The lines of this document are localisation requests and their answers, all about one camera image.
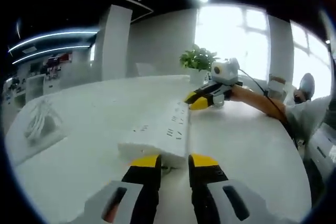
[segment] green plant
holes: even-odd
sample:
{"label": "green plant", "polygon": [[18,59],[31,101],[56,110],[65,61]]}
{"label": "green plant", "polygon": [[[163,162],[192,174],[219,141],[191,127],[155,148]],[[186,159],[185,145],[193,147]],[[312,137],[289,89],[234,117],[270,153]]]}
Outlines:
{"label": "green plant", "polygon": [[185,51],[185,53],[180,56],[180,64],[183,68],[210,71],[212,62],[219,59],[215,57],[216,55],[216,52],[210,52],[194,44],[192,51]]}

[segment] potted plant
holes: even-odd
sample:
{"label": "potted plant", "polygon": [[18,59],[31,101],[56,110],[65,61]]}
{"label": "potted plant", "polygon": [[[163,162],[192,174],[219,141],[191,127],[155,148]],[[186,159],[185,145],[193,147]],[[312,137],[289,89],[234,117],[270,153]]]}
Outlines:
{"label": "potted plant", "polygon": [[202,85],[204,79],[211,70],[211,64],[219,58],[216,58],[216,52],[210,52],[198,45],[193,45],[192,51],[185,51],[180,56],[180,64],[183,68],[188,69],[190,83]]}

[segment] face mask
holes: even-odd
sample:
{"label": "face mask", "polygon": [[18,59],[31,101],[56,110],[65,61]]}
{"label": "face mask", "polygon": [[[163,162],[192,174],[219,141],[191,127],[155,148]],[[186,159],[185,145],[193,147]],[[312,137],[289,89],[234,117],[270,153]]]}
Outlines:
{"label": "face mask", "polygon": [[300,104],[303,101],[299,97],[294,97],[294,102],[295,102],[295,104]]}

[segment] hand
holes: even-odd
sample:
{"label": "hand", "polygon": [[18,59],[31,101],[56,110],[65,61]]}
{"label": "hand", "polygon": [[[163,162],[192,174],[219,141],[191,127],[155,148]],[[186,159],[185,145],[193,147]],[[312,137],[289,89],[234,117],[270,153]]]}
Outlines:
{"label": "hand", "polygon": [[238,86],[238,85],[233,85],[232,89],[231,89],[231,96],[230,96],[230,101],[235,101],[235,102],[239,102],[240,101],[240,93],[242,87]]}

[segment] white pillar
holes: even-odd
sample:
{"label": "white pillar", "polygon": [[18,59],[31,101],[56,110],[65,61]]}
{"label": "white pillar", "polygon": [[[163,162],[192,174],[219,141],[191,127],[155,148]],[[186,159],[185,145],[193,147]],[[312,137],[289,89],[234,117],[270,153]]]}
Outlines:
{"label": "white pillar", "polygon": [[103,33],[101,79],[126,77],[127,46],[132,10],[111,5]]}
{"label": "white pillar", "polygon": [[271,52],[269,73],[292,82],[294,44],[290,22],[268,15],[268,24]]}

